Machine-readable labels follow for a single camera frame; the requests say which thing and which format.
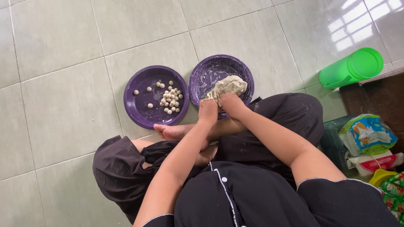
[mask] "purple bowl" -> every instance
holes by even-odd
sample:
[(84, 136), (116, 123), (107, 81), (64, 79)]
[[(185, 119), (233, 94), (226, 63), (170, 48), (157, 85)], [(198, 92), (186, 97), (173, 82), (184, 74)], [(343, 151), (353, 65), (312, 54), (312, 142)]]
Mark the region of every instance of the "purple bowl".
[[(249, 105), (254, 95), (254, 79), (251, 71), (239, 59), (229, 55), (213, 55), (203, 59), (191, 73), (189, 78), (189, 96), (191, 102), (199, 109), (199, 100), (212, 90), (217, 81), (227, 76), (236, 75), (247, 82), (247, 90), (240, 96), (245, 105)], [(229, 117), (225, 112), (218, 118)]]
[[(170, 80), (174, 82), (173, 88), (181, 90), (183, 99), (179, 99), (179, 113), (171, 115), (164, 112), (164, 108), (160, 106), (164, 91), (168, 90)], [(165, 87), (160, 88), (156, 83), (161, 81)], [(128, 81), (124, 91), (124, 106), (128, 116), (134, 123), (142, 128), (154, 129), (154, 124), (174, 125), (178, 123), (187, 113), (189, 97), (188, 86), (182, 76), (175, 70), (162, 66), (152, 65), (139, 70)], [(134, 95), (135, 90), (139, 91), (138, 95)], [(153, 108), (149, 109), (147, 105), (153, 104)]]

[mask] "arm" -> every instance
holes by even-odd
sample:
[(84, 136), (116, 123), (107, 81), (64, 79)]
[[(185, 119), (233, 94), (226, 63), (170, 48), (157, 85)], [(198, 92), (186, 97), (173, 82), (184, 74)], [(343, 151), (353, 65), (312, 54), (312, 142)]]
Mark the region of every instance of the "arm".
[(291, 130), (254, 113), (235, 94), (222, 95), (224, 110), (248, 128), (279, 160), (292, 169), (296, 185), (312, 177), (333, 181), (344, 174), (310, 142)]
[(141, 227), (158, 215), (174, 212), (177, 196), (216, 120), (217, 103), (201, 101), (198, 123), (163, 161), (146, 191), (133, 227)]

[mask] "dough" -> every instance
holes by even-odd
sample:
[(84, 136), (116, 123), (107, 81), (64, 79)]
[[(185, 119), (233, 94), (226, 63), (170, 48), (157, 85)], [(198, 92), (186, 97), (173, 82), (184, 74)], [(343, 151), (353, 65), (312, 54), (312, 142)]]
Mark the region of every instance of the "dough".
[(240, 96), (247, 90), (247, 83), (243, 81), (240, 77), (236, 75), (227, 76), (221, 81), (216, 82), (215, 87), (209, 91), (205, 99), (213, 99), (219, 105), (219, 108), (222, 107), (220, 104), (220, 96), (227, 93), (235, 93), (237, 96)]

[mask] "red printed label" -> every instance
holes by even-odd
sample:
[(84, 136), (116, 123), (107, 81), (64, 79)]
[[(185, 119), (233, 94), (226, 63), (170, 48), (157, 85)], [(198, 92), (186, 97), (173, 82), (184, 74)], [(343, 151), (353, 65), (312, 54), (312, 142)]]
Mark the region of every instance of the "red printed label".
[(375, 160), (370, 160), (367, 162), (362, 162), (359, 165), (362, 166), (367, 171), (376, 171), (380, 169), (379, 165), (381, 166), (382, 169), (388, 170), (391, 169), (394, 165), (394, 163), (397, 161), (398, 155), (393, 154), (390, 156), (386, 156), (383, 158), (377, 158)]

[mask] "white piping trim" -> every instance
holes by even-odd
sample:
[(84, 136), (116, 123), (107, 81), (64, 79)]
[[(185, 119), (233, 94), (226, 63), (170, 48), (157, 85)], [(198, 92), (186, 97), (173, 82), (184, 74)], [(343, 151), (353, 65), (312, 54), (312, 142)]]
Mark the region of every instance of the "white piping trim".
[(174, 216), (173, 214), (162, 214), (162, 215), (156, 216), (156, 217), (154, 217), (154, 218), (148, 220), (146, 223), (144, 223), (144, 224), (142, 225), (142, 227), (145, 226), (147, 223), (149, 223), (151, 220), (156, 219), (156, 218), (161, 217), (161, 216), (166, 216), (166, 215), (172, 215), (172, 216)]
[(229, 200), (229, 202), (230, 202), (231, 211), (233, 212), (233, 220), (234, 220), (234, 224), (236, 225), (236, 227), (238, 227), (238, 226), (237, 226), (237, 221), (236, 221), (236, 213), (234, 212), (233, 203), (232, 203), (232, 202), (231, 202), (231, 200), (230, 200), (229, 194), (227, 194), (226, 187), (225, 187), (225, 185), (224, 185), (224, 184), (223, 184), (223, 182), (222, 182), (222, 178), (220, 177), (219, 170), (215, 169), (215, 171), (217, 172), (217, 175), (219, 175), (219, 181), (220, 181), (220, 183), (222, 184), (223, 189), (225, 190), (225, 193), (226, 193), (227, 199), (228, 199), (228, 200)]
[[(302, 182), (299, 183), (299, 185), (297, 186), (296, 191), (299, 189), (299, 186), (300, 186), (303, 182), (308, 181), (308, 180), (313, 180), (313, 179), (325, 179), (325, 180), (332, 181), (332, 180), (330, 180), (330, 179), (328, 179), (328, 178), (324, 178), (324, 177), (312, 177), (312, 178), (308, 178), (308, 179), (305, 179), (305, 180), (303, 180)], [(361, 182), (361, 183), (364, 183), (365, 185), (372, 186), (374, 189), (376, 189), (378, 192), (380, 192), (380, 190), (377, 189), (375, 186), (373, 186), (373, 185), (371, 185), (371, 184), (369, 184), (369, 183), (366, 183), (366, 182), (357, 180), (357, 179), (345, 178), (345, 179), (342, 179), (342, 180), (339, 180), (339, 181), (332, 181), (332, 182), (340, 182), (340, 181), (359, 181), (359, 182)]]

